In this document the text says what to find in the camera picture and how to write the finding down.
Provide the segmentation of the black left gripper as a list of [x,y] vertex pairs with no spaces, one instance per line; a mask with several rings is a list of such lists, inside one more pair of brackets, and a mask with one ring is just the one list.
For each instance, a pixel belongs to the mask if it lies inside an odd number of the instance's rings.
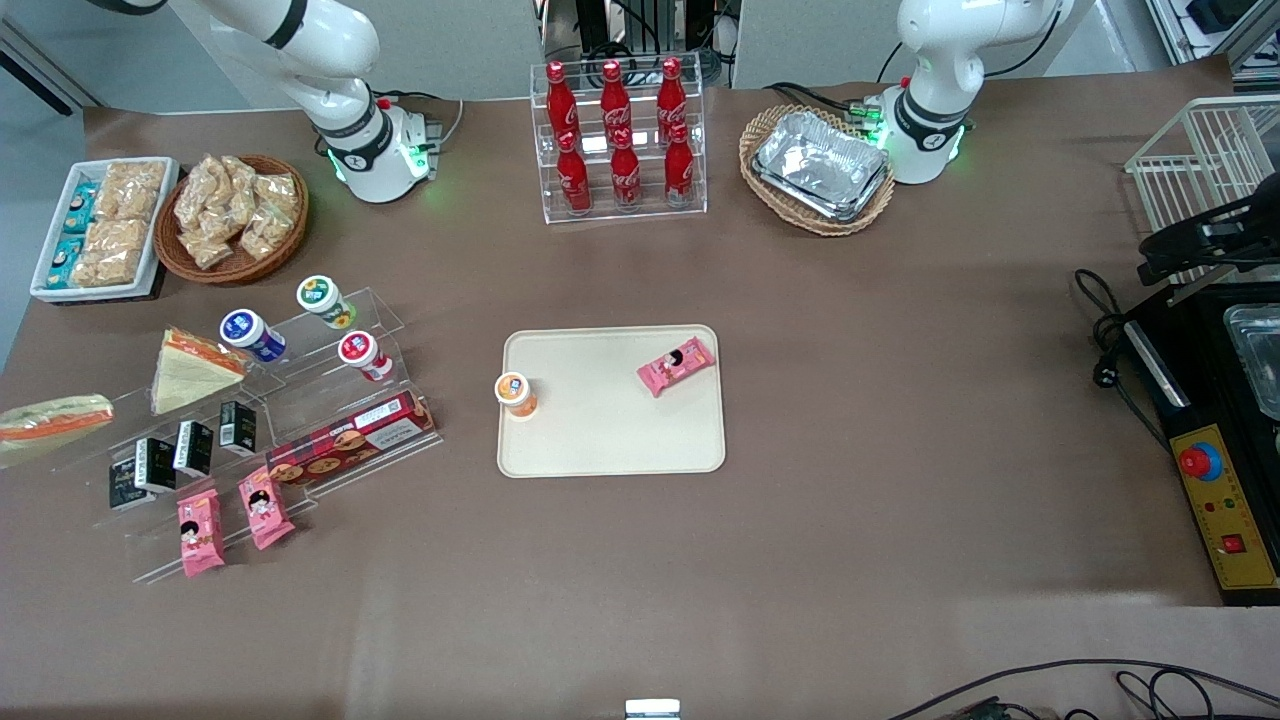
[[1279,260],[1277,195],[1258,190],[1155,232],[1139,245],[1138,278],[1153,286],[1199,266],[1253,270]]

